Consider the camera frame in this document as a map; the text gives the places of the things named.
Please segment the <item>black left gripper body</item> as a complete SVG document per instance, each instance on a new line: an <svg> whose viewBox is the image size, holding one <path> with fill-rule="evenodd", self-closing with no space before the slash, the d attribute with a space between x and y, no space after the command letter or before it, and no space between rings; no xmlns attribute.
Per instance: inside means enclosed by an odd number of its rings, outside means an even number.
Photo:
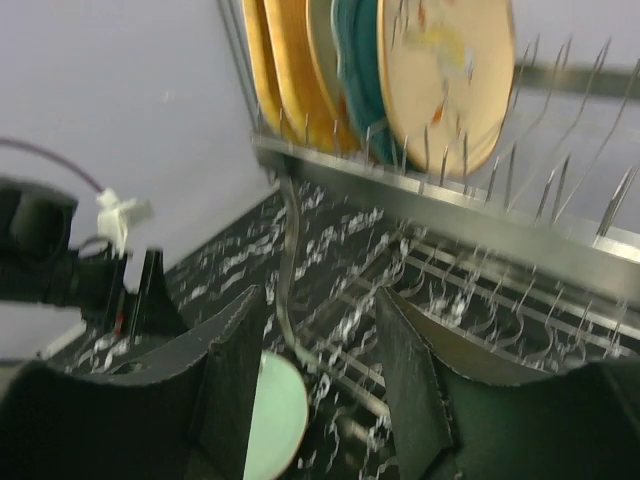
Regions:
<svg viewBox="0 0 640 480"><path fill-rule="evenodd" d="M169 297L164 256L160 249L146 252L136 291L124 284L126 257L81 258L74 268L74 306L83 319L103 333L134 339L151 335L175 338L188 327Z"/></svg>

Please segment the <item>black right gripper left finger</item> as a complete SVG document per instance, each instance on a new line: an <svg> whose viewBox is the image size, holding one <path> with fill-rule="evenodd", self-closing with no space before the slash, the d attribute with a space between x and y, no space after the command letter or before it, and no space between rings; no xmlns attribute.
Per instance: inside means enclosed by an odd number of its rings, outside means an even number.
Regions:
<svg viewBox="0 0 640 480"><path fill-rule="evenodd" d="M5 479L239 479L265 325L253 285L131 372L1 366Z"/></svg>

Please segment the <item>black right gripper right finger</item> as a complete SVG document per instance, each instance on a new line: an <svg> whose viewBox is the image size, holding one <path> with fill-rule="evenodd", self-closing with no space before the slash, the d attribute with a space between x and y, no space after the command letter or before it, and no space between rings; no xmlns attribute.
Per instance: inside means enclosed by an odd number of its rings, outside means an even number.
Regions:
<svg viewBox="0 0 640 480"><path fill-rule="evenodd" d="M376 328L404 479L635 479L639 363L549 374L376 293Z"/></svg>

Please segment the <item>pale green bottom plate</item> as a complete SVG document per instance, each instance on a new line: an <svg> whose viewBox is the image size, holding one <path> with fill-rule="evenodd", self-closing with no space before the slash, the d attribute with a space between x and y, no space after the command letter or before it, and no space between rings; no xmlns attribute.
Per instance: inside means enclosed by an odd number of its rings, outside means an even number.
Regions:
<svg viewBox="0 0 640 480"><path fill-rule="evenodd" d="M295 458L308 420L307 388L298 368L282 355L263 351L244 477L279 478Z"/></svg>

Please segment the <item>woven bamboo tray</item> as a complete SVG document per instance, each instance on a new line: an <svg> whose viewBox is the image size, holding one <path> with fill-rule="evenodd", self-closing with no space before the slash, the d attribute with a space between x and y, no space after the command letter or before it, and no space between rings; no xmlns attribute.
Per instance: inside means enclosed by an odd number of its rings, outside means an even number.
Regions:
<svg viewBox="0 0 640 480"><path fill-rule="evenodd" d="M331 152L359 146L348 126L332 113L316 75L311 52L307 3L264 2L282 108L300 142Z"/></svg>
<svg viewBox="0 0 640 480"><path fill-rule="evenodd" d="M297 143L283 109L264 2L243 0L242 9L261 117L275 134Z"/></svg>

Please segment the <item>cream yellow bird plate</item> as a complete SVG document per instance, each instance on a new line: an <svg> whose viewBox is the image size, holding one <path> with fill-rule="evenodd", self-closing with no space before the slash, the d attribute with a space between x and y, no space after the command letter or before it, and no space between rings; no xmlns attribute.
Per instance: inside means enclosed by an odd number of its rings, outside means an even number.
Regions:
<svg viewBox="0 0 640 480"><path fill-rule="evenodd" d="M461 178L492 155L510 103L515 27L509 1L381 1L379 79L408 162Z"/></svg>

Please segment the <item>teal scalloped plate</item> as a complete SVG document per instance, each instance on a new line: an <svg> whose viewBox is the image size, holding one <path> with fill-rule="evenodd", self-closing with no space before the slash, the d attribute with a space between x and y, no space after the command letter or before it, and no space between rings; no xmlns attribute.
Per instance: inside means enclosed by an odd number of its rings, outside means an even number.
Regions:
<svg viewBox="0 0 640 480"><path fill-rule="evenodd" d="M369 154L393 165L398 147L387 122L379 79L377 3L334 1L331 27L350 125Z"/></svg>

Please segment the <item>cream bird painted plate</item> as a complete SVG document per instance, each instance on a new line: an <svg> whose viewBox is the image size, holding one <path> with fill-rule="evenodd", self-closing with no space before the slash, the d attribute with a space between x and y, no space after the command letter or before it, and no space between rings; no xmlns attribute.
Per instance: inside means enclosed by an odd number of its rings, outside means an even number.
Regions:
<svg viewBox="0 0 640 480"><path fill-rule="evenodd" d="M306 1L306 26L311 59L322 97L334 119L347 123L342 85L338 78L338 55L331 24L332 2Z"/></svg>

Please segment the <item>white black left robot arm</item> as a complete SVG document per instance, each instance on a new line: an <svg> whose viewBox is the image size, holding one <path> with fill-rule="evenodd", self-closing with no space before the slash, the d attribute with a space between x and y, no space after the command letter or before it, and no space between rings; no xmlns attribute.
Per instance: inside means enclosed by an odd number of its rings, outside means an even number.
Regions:
<svg viewBox="0 0 640 480"><path fill-rule="evenodd" d="M1 180L1 298L75 308L101 333L175 338L187 331L169 298L163 253L147 250L139 288L124 284L128 257L83 257L69 245L77 201L43 184Z"/></svg>

